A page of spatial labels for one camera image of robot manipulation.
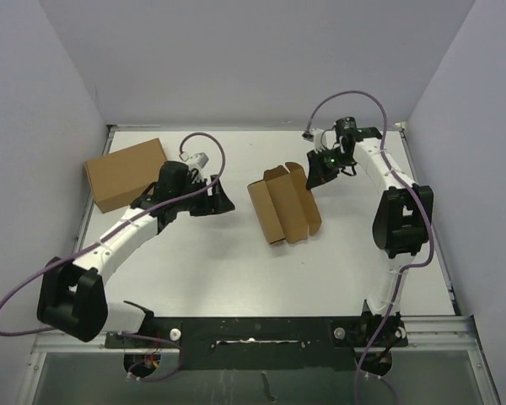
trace cardboard box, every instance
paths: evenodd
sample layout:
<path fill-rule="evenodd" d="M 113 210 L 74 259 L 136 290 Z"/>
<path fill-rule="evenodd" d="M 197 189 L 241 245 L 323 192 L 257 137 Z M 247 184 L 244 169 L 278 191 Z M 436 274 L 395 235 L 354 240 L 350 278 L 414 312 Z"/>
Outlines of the cardboard box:
<path fill-rule="evenodd" d="M 95 204 L 102 213 L 132 203 L 167 160 L 159 139 L 140 143 L 86 162 Z"/>
<path fill-rule="evenodd" d="M 295 243 L 316 234 L 322 219 L 315 198 L 305 188 L 304 168 L 287 162 L 266 170 L 262 180 L 247 186 L 256 216 L 268 243 Z"/>

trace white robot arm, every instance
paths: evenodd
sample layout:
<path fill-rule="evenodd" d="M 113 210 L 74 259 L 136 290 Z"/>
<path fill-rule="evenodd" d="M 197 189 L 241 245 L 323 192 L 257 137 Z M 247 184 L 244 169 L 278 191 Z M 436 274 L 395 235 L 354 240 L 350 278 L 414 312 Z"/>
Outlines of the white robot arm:
<path fill-rule="evenodd" d="M 433 210 L 433 192 L 428 186 L 418 186 L 385 150 L 385 156 L 392 166 L 391 170 L 387 168 L 380 154 L 381 136 L 376 128 L 357 128 L 352 117 L 338 120 L 334 127 L 337 138 L 334 148 L 322 144 L 324 132 L 321 130 L 311 130 L 303 135 L 315 145 L 315 149 L 308 153 L 310 173 L 307 187 L 310 189 L 334 180 L 339 173 L 355 176 L 355 170 L 352 174 L 345 171 L 347 167 L 360 165 L 365 170 L 381 195 L 373 236 L 375 244 L 386 252 L 386 266 L 366 302 L 374 316 L 385 315 L 390 304 L 393 304 L 393 313 L 397 313 L 406 278 L 404 272 L 398 294 L 393 300 L 400 269 L 413 262 L 422 244 L 428 241 L 428 234 L 416 204 L 391 172 L 395 171 L 405 183 L 412 185 L 428 212 L 429 220 Z"/>
<path fill-rule="evenodd" d="M 180 157 L 184 163 L 165 162 L 159 180 L 132 202 L 121 219 L 101 236 L 99 247 L 45 274 L 37 310 L 40 321 L 85 342 L 100 332 L 139 330 L 148 310 L 128 301 L 106 302 L 104 287 L 116 269 L 144 242 L 174 221 L 178 212 L 204 216 L 234 210 L 220 181 L 211 193 L 206 190 L 155 209 L 164 201 L 206 186 L 207 180 L 202 176 L 208 162 L 206 154 Z M 116 232 L 124 222 L 129 222 L 129 226 Z M 113 231 L 115 235 L 105 238 Z"/>

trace box flap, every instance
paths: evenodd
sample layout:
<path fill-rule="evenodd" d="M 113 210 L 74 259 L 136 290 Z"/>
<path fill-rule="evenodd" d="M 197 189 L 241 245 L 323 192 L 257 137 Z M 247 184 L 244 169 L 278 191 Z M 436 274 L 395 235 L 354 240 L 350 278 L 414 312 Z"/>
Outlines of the box flap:
<path fill-rule="evenodd" d="M 266 181 L 272 203 L 276 209 L 279 223 L 283 228 L 285 239 L 288 243 L 295 243 L 307 239 L 308 222 L 304 216 L 299 195 L 294 187 L 289 173 L 282 166 L 274 170 L 267 170 L 270 180 Z"/>
<path fill-rule="evenodd" d="M 261 224 L 262 232 L 268 243 L 274 243 L 285 239 L 283 228 L 277 218 L 276 209 L 266 183 L 261 180 L 247 186 L 253 208 Z"/>
<path fill-rule="evenodd" d="M 290 172 L 294 188 L 298 194 L 299 201 L 302 204 L 304 216 L 310 226 L 310 235 L 314 235 L 319 231 L 320 226 L 322 225 L 322 219 L 320 217 L 317 203 L 315 202 L 315 197 L 313 197 L 313 193 L 311 190 L 305 188 L 307 178 L 305 176 L 304 168 L 294 162 L 287 162 L 285 165 Z"/>
<path fill-rule="evenodd" d="M 262 177 L 262 179 L 264 181 L 269 181 L 272 179 L 276 179 L 279 176 L 284 176 L 287 174 L 288 174 L 287 169 L 285 169 L 283 166 L 279 165 L 278 167 L 276 167 L 274 169 L 264 170 L 264 176 Z"/>

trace white table surface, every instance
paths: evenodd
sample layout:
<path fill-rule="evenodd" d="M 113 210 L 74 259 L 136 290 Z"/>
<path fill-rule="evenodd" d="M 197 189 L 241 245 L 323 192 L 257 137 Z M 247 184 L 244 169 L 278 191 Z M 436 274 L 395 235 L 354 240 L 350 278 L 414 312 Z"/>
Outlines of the white table surface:
<path fill-rule="evenodd" d="M 114 152 L 159 138 L 169 159 L 188 132 L 116 132 Z M 263 170 L 300 163 L 312 143 L 297 131 L 216 131 L 227 154 L 223 189 L 236 206 L 232 213 L 192 218 L 181 213 L 116 271 L 105 287 L 107 300 L 130 300 L 156 316 L 357 316 L 384 252 L 373 242 L 371 224 L 380 196 L 358 167 L 358 176 L 340 175 L 314 189 L 323 224 L 320 232 L 296 245 L 269 246 L 261 232 L 247 185 Z M 333 134 L 328 133 L 328 143 Z M 410 174 L 398 132 L 387 148 Z M 218 149 L 204 138 L 186 144 L 190 154 L 206 152 L 205 176 L 219 170 Z M 124 208 L 102 214 L 94 207 L 84 244 L 108 230 Z M 418 260 L 426 256 L 422 248 Z M 454 315 L 435 255 L 426 268 L 411 270 L 401 298 L 404 316 Z"/>

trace white wall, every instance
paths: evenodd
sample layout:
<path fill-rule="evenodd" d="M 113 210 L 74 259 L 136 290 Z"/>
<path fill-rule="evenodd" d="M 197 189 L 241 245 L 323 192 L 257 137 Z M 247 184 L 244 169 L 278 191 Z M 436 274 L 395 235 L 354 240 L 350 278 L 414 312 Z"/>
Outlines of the white wall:
<path fill-rule="evenodd" d="M 111 124 L 406 120 L 473 0 L 40 0 Z M 354 114 L 353 96 L 318 122 Z"/>
<path fill-rule="evenodd" d="M 506 404 L 506 0 L 477 0 L 409 121 L 455 292 Z"/>
<path fill-rule="evenodd" d="M 82 163 L 106 129 L 37 0 L 0 0 L 0 299 L 69 252 L 87 196 Z M 36 327 L 39 284 L 0 327 Z M 34 337 L 0 337 L 0 404 L 14 403 Z"/>

